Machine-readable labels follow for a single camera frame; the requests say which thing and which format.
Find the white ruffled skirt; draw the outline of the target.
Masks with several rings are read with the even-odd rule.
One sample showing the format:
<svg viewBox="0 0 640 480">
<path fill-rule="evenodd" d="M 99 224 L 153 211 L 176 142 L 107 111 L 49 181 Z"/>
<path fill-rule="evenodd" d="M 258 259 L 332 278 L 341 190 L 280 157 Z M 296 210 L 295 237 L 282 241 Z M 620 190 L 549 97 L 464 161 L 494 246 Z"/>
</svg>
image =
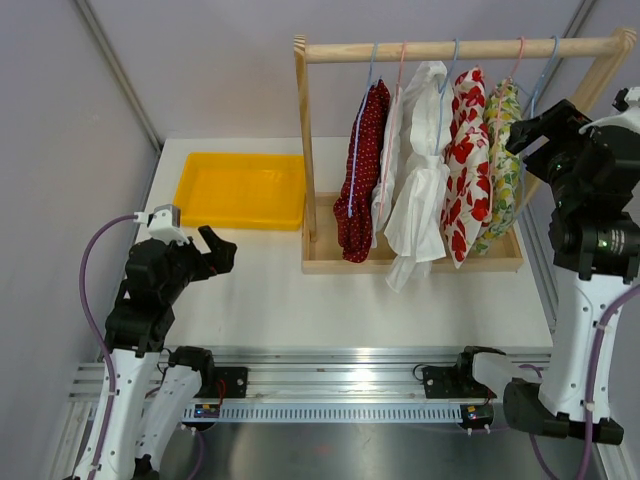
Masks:
<svg viewBox="0 0 640 480">
<path fill-rule="evenodd" d="M 399 154 L 402 186 L 384 231 L 396 254 L 386 276 L 388 286 L 395 292 L 401 291 L 409 279 L 427 276 L 431 263 L 446 256 L 440 216 L 450 175 L 444 160 L 444 148 L 451 141 L 449 128 L 453 118 L 450 82 L 444 96 L 440 153 L 434 153 L 438 86 L 446 73 L 443 62 L 424 61 L 403 94 Z"/>
</svg>

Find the blue wire hanger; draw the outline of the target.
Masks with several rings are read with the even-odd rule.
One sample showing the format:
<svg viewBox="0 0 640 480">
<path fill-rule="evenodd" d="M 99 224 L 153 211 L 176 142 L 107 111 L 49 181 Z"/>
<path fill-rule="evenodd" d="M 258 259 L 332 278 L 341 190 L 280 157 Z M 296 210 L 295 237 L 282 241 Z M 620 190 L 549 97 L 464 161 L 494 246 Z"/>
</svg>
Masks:
<svg viewBox="0 0 640 480">
<path fill-rule="evenodd" d="M 459 57 L 459 50 L 460 50 L 460 39 L 458 37 L 456 37 L 454 39 L 454 54 L 452 57 L 452 62 L 450 67 L 447 69 L 447 73 L 446 76 L 443 80 L 443 82 L 438 86 L 438 93 L 439 93 L 439 110 L 438 110 L 438 124 L 437 124 L 437 136 L 436 136 L 436 144 L 435 144 L 435 149 L 434 149 L 434 153 L 436 155 L 439 155 L 440 153 L 440 142 L 441 142 L 441 135 L 442 135 L 442 127 L 443 127 L 443 117 L 444 117 L 444 96 L 446 93 L 446 87 L 449 85 L 450 82 L 450 78 L 453 72 L 453 69 L 457 63 L 458 57 Z"/>
<path fill-rule="evenodd" d="M 551 67 L 553 66 L 553 63 L 557 58 L 557 52 L 559 48 L 559 38 L 557 35 L 553 35 L 551 36 L 551 39 L 554 40 L 554 47 L 553 47 L 551 56 L 547 60 L 538 79 L 536 80 L 536 83 L 534 84 L 532 93 L 529 95 L 529 100 L 525 108 L 526 119 L 531 119 L 535 116 L 536 103 L 539 100 L 541 90 L 544 87 L 546 78 L 549 75 Z M 520 172 L 520 197 L 519 197 L 518 206 L 516 207 L 516 219 L 518 219 L 522 214 L 522 211 L 524 209 L 525 197 L 526 197 L 526 166 L 525 166 L 525 163 L 523 162 L 524 158 L 521 158 L 521 160 L 522 160 L 522 165 L 521 165 L 521 172 Z"/>
<path fill-rule="evenodd" d="M 358 150 L 359 150 L 360 130 L 361 130 L 361 124 L 362 124 L 362 117 L 364 115 L 367 102 L 368 102 L 369 92 L 372 86 L 374 85 L 373 72 L 374 72 L 374 63 L 376 62 L 376 58 L 377 58 L 378 48 L 379 48 L 379 43 L 374 42 L 371 57 L 369 60 L 369 69 L 368 69 L 365 93 L 361 101 L 358 114 L 356 116 L 356 124 L 355 124 L 356 128 L 355 128 L 354 144 L 353 144 L 353 158 L 351 163 L 352 171 L 351 171 L 351 177 L 350 177 L 350 183 L 349 183 L 349 195 L 348 195 L 348 202 L 347 202 L 347 218 L 348 219 L 351 219 L 353 217 L 353 201 L 354 201 L 354 192 L 355 192 L 355 185 L 356 185 L 357 162 L 358 162 L 358 155 L 359 155 Z"/>
</svg>

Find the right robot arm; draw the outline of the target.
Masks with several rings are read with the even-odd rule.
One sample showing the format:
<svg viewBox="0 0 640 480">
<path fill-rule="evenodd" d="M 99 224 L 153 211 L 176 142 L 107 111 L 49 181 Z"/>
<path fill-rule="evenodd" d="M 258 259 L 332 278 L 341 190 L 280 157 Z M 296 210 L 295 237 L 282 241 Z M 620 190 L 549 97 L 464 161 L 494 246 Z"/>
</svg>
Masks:
<svg viewBox="0 0 640 480">
<path fill-rule="evenodd" d="M 639 227 L 626 207 L 639 181 L 639 91 L 621 89 L 612 115 L 591 120 L 563 100 L 514 123 L 506 144 L 548 184 L 559 324 L 547 371 L 528 379 L 495 348 L 468 346 L 455 364 L 426 366 L 430 400 L 499 400 L 518 431 L 618 445 L 609 373 L 618 319 L 639 273 Z"/>
</svg>

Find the red white-dotted skirt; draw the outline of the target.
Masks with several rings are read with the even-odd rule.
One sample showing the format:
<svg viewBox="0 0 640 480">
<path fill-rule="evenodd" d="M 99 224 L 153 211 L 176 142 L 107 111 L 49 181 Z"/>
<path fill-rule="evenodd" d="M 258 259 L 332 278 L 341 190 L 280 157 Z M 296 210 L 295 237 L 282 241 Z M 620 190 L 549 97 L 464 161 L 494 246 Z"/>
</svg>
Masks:
<svg viewBox="0 0 640 480">
<path fill-rule="evenodd" d="M 337 223 L 337 239 L 342 259 L 361 263 L 367 259 L 372 242 L 371 198 L 379 180 L 380 154 L 391 96 L 383 80 L 374 83 L 369 92 L 360 130 L 353 217 L 347 218 L 349 183 L 352 171 L 354 120 L 346 159 L 346 173 L 338 199 L 333 205 Z"/>
</svg>

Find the pink wire hanger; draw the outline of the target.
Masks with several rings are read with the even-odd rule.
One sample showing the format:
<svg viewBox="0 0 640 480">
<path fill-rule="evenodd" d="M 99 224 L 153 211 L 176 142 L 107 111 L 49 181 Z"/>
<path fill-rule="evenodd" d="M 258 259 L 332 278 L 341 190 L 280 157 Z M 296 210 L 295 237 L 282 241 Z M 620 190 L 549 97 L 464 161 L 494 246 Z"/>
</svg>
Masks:
<svg viewBox="0 0 640 480">
<path fill-rule="evenodd" d="M 487 120 L 487 128 L 489 133 L 489 161 L 492 171 L 494 171 L 497 157 L 498 157 L 498 145 L 500 139 L 500 130 L 502 126 L 502 105 L 504 103 L 505 92 L 509 89 L 509 85 L 514 80 L 514 76 L 519 69 L 522 62 L 526 40 L 524 36 L 519 37 L 520 47 L 518 57 L 515 60 L 509 74 L 499 81 L 491 91 L 487 100 L 487 106 L 485 110 L 485 116 Z"/>
<path fill-rule="evenodd" d="M 379 232 L 389 218 L 392 208 L 393 192 L 395 189 L 395 178 L 397 175 L 397 163 L 400 149 L 399 134 L 402 125 L 402 75 L 404 61 L 407 50 L 407 41 L 404 41 L 401 48 L 398 76 L 395 84 L 394 95 L 390 104 L 387 124 L 385 127 L 385 137 L 383 152 L 380 162 L 380 180 L 377 185 L 377 192 L 373 198 L 372 209 L 376 210 L 374 231 Z"/>
</svg>

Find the red poppy print skirt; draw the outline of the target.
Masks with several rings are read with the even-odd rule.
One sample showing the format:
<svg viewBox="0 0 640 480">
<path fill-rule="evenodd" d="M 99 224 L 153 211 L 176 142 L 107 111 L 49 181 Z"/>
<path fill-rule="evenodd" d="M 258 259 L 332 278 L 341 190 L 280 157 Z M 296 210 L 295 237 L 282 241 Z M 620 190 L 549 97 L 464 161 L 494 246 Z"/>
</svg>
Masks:
<svg viewBox="0 0 640 480">
<path fill-rule="evenodd" d="M 445 148 L 450 175 L 441 228 L 455 267 L 468 257 L 485 220 L 491 216 L 489 132 L 484 71 L 476 66 L 453 86 L 451 141 Z"/>
</svg>

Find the white plain skirt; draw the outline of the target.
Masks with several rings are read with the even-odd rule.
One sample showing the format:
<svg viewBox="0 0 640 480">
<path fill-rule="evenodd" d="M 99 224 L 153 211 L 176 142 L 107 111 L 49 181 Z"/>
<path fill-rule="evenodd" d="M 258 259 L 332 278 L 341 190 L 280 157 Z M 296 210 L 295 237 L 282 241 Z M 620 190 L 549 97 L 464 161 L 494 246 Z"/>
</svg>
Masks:
<svg viewBox="0 0 640 480">
<path fill-rule="evenodd" d="M 380 175 L 371 199 L 372 249 L 378 246 L 377 234 L 383 230 L 391 214 L 400 154 L 403 94 L 403 88 L 397 86 L 391 100 L 384 130 L 384 141 L 380 154 Z"/>
</svg>

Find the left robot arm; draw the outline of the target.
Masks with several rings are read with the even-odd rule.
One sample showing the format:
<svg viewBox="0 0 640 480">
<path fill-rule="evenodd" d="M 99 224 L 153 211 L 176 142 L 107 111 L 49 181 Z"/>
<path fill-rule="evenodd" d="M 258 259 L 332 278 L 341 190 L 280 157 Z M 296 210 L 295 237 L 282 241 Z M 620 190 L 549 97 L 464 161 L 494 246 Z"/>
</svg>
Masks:
<svg viewBox="0 0 640 480">
<path fill-rule="evenodd" d="M 130 248 L 125 278 L 98 337 L 105 362 L 102 390 L 72 478 L 157 479 L 168 442 L 193 399 L 212 399 L 200 412 L 216 418 L 225 399 L 245 397 L 247 368 L 218 367 L 210 350 L 193 346 L 175 348 L 161 384 L 150 385 L 178 297 L 189 284 L 234 267 L 234 243 L 208 226 L 198 232 L 207 252 L 177 235 L 166 241 L 153 235 Z"/>
</svg>

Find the lemon print skirt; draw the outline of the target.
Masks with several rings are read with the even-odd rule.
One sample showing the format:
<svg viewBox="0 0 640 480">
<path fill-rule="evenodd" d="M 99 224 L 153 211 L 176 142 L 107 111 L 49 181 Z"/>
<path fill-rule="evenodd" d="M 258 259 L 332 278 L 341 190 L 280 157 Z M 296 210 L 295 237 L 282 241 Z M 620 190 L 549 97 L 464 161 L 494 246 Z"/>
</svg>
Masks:
<svg viewBox="0 0 640 480">
<path fill-rule="evenodd" d="M 516 220 L 521 192 L 522 162 L 510 153 L 506 144 L 511 126 L 522 119 L 519 89 L 511 77 L 499 82 L 488 97 L 484 111 L 490 150 L 491 218 L 485 222 L 472 247 L 475 254 L 486 255 L 492 244 L 504 236 Z"/>
</svg>

